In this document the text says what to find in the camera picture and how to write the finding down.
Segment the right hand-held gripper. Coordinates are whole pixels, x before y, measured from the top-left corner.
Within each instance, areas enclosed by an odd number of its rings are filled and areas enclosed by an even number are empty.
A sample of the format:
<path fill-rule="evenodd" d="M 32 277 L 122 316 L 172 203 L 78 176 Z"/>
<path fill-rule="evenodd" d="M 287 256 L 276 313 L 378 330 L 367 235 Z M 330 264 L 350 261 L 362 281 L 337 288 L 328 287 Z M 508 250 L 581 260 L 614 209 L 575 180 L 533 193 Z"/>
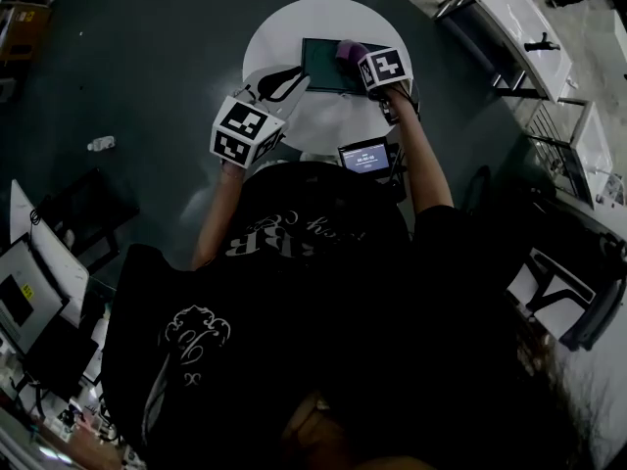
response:
<path fill-rule="evenodd" d="M 391 106 L 387 89 L 393 89 L 408 100 L 419 115 L 419 100 L 412 95 L 413 79 L 396 48 L 368 52 L 358 61 L 366 96 L 375 101 L 389 125 L 398 123 L 398 116 Z"/>

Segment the black metal frame stand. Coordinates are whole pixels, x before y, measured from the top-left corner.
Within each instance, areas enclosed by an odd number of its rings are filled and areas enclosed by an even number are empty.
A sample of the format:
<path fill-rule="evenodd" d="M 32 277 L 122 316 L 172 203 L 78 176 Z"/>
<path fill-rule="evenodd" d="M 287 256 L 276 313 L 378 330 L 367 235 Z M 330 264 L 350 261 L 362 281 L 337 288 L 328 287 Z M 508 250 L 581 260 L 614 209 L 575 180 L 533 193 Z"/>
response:
<path fill-rule="evenodd" d="M 108 251 L 93 260 L 93 275 L 121 252 L 116 231 L 139 214 L 139 208 L 119 197 L 97 168 L 89 170 L 54 197 L 45 197 L 35 217 L 52 229 L 75 257 L 104 242 Z"/>

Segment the white sink unit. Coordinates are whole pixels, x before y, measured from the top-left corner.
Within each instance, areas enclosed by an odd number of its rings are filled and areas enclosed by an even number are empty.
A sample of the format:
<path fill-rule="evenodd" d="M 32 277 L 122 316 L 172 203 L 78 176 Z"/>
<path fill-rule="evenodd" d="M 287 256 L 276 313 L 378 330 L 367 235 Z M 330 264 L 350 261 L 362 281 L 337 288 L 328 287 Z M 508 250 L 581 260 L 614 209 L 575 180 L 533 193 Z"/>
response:
<path fill-rule="evenodd" d="M 524 125 L 554 187 L 594 209 L 613 171 L 603 124 L 593 101 L 539 101 Z"/>

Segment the cardboard box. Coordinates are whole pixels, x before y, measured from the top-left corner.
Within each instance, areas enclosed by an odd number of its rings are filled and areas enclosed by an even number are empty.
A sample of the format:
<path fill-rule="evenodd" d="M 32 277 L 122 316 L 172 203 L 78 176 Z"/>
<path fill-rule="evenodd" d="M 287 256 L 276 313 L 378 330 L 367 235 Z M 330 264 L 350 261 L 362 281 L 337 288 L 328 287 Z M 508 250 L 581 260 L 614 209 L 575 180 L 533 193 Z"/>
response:
<path fill-rule="evenodd" d="M 0 69 L 33 60 L 51 16 L 45 5 L 0 3 Z"/>

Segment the purple cloth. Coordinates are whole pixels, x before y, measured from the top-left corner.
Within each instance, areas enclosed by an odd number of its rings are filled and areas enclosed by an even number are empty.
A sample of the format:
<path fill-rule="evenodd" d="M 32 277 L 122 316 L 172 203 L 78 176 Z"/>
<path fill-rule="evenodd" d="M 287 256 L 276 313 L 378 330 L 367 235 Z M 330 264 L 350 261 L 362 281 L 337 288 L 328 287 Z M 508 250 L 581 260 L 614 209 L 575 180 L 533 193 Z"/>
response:
<path fill-rule="evenodd" d="M 357 65 L 369 53 L 362 43 L 346 39 L 337 44 L 335 59 L 345 65 Z"/>

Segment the person's right forearm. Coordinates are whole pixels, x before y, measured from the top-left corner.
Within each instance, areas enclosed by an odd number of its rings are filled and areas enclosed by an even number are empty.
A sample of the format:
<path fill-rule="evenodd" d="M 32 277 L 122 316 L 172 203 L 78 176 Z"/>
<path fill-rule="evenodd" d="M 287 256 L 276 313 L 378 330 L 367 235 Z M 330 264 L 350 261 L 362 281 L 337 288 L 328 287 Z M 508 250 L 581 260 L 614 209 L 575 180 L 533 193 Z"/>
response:
<path fill-rule="evenodd" d="M 454 206 L 445 174 L 432 150 L 409 95 L 400 83 L 385 89 L 398 117 L 401 144 L 406 159 L 410 193 L 415 213 L 427 209 Z"/>

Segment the black office chair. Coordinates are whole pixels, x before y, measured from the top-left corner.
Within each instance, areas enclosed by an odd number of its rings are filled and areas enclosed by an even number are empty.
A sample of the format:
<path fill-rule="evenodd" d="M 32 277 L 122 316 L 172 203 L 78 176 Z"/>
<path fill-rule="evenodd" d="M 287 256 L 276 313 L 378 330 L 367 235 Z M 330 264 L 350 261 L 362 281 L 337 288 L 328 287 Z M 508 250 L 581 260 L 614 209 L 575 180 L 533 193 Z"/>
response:
<path fill-rule="evenodd" d="M 627 294 L 627 242 L 529 182 L 507 198 L 519 311 L 571 352 L 589 352 Z"/>

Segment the person's black printed t-shirt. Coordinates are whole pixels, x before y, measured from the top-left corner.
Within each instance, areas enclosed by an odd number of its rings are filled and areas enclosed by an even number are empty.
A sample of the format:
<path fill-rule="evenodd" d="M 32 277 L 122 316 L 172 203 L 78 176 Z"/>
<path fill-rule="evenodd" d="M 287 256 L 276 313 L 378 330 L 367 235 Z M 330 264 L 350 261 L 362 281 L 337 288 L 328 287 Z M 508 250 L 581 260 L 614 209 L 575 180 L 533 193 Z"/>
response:
<path fill-rule="evenodd" d="M 446 206 L 407 228 L 380 185 L 338 166 L 265 168 L 208 264 L 128 249 L 102 365 L 112 421 L 152 468 L 268 467 L 319 392 L 359 455 L 516 468 L 508 243 Z"/>

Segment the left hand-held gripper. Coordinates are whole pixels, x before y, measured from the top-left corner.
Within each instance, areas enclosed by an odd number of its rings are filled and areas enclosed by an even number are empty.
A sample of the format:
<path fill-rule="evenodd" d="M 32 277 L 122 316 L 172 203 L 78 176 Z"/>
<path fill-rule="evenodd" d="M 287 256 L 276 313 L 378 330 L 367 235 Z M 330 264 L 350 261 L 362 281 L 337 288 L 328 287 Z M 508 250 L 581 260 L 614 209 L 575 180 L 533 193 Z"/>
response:
<path fill-rule="evenodd" d="M 212 126 L 210 151 L 247 169 L 284 137 L 292 113 L 311 79 L 301 66 L 274 66 L 248 75 L 227 96 Z"/>

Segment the dark green tray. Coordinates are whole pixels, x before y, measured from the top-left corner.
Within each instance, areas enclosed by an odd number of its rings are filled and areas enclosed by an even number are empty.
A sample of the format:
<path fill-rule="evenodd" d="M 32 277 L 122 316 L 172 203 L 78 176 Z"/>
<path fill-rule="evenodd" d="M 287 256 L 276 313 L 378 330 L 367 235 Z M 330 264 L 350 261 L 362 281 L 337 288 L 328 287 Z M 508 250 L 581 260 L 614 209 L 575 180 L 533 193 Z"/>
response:
<path fill-rule="evenodd" d="M 361 75 L 349 76 L 336 60 L 339 40 L 304 38 L 301 47 L 301 67 L 310 76 L 308 91 L 339 95 L 366 95 Z"/>

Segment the gray device with yellow sticker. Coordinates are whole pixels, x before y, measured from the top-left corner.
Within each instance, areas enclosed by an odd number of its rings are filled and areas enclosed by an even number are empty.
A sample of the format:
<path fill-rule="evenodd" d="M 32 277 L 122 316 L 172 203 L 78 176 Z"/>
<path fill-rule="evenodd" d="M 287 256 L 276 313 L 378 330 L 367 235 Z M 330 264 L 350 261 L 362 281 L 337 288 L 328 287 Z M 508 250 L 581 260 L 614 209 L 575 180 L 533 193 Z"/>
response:
<path fill-rule="evenodd" d="M 27 233 L 0 255 L 0 333 L 21 356 L 67 305 Z"/>

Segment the small display screen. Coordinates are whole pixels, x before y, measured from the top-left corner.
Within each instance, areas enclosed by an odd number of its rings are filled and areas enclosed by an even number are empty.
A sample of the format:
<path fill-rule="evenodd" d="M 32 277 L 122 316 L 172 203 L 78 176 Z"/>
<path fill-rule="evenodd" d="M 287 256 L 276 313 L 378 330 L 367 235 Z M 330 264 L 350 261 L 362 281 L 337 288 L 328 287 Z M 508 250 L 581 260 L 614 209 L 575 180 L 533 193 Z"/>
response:
<path fill-rule="evenodd" d="M 385 137 L 367 139 L 338 148 L 341 165 L 353 172 L 374 178 L 388 175 L 392 169 Z"/>

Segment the black faucet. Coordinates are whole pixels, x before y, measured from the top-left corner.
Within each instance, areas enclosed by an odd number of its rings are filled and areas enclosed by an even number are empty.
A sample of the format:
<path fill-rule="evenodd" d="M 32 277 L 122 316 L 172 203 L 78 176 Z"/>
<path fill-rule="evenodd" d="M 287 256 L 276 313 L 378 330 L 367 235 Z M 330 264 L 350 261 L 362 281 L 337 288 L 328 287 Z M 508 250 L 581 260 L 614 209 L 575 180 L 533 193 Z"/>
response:
<path fill-rule="evenodd" d="M 542 33 L 542 38 L 535 42 L 526 42 L 523 44 L 523 48 L 526 52 L 534 51 L 552 51 L 561 49 L 561 46 L 553 41 L 550 41 L 546 32 Z"/>

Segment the person's left forearm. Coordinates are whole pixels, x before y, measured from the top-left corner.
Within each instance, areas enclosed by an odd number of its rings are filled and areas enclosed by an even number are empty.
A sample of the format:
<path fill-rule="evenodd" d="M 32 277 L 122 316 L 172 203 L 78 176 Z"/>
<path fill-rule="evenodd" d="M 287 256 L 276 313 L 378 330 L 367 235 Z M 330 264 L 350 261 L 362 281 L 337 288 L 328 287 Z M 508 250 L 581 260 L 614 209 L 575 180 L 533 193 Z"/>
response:
<path fill-rule="evenodd" d="M 208 264 L 219 253 L 239 204 L 244 177 L 245 168 L 229 161 L 221 163 L 217 187 L 192 258 L 192 270 Z"/>

